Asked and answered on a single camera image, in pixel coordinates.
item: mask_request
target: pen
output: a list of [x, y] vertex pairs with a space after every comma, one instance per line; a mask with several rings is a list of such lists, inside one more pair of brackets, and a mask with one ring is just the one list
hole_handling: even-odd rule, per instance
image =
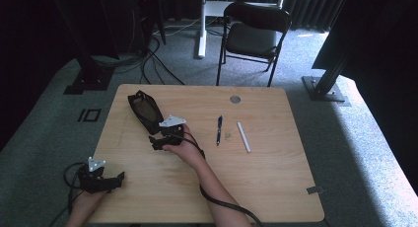
[[240, 134], [243, 137], [243, 141], [244, 141], [246, 153], [249, 153], [249, 152], [251, 152], [251, 148], [249, 148], [249, 144], [246, 141], [246, 137], [245, 137], [245, 133], [244, 133], [243, 127], [241, 126], [241, 123], [239, 121], [237, 122], [237, 125], [238, 125], [238, 129], [240, 130]]
[[221, 126], [222, 126], [222, 116], [219, 116], [218, 118], [218, 135], [216, 137], [216, 145], [219, 146], [219, 143], [221, 142]]

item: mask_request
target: white stick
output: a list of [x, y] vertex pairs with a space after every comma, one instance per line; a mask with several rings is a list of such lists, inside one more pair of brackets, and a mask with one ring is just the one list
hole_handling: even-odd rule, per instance
[[240, 134], [243, 137], [246, 152], [249, 153], [249, 152], [251, 152], [251, 148], [249, 148], [248, 142], [246, 141], [246, 137], [245, 137], [243, 127], [241, 126], [241, 123], [239, 121], [237, 122], [237, 125], [238, 125], [238, 129], [240, 130]]

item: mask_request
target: chair backrest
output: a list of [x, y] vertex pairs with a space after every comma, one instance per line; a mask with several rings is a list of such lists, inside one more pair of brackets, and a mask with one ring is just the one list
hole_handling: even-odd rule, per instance
[[289, 13], [279, 7], [257, 6], [243, 2], [231, 3], [224, 11], [224, 18], [228, 17], [253, 28], [280, 33], [287, 33], [292, 24]]

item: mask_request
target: black pen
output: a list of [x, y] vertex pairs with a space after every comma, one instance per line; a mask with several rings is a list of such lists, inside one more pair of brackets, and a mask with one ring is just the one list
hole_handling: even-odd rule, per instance
[[219, 146], [219, 142], [221, 142], [221, 127], [222, 127], [222, 116], [218, 118], [218, 135], [216, 137], [216, 145]]

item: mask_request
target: person's arm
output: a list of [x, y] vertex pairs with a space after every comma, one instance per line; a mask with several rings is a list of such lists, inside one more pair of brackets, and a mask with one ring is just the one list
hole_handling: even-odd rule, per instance
[[[185, 131], [184, 138], [193, 140], [187, 134], [190, 133], [187, 125], [184, 124], [183, 127]], [[165, 145], [163, 149], [175, 153], [196, 172], [201, 186], [208, 195], [215, 199], [238, 205], [193, 144], [183, 140], [178, 146]], [[210, 201], [207, 201], [207, 203], [217, 227], [251, 226], [244, 213]]]
[[106, 191], [88, 193], [83, 191], [73, 202], [73, 210], [65, 227], [84, 226], [93, 212], [99, 207]]

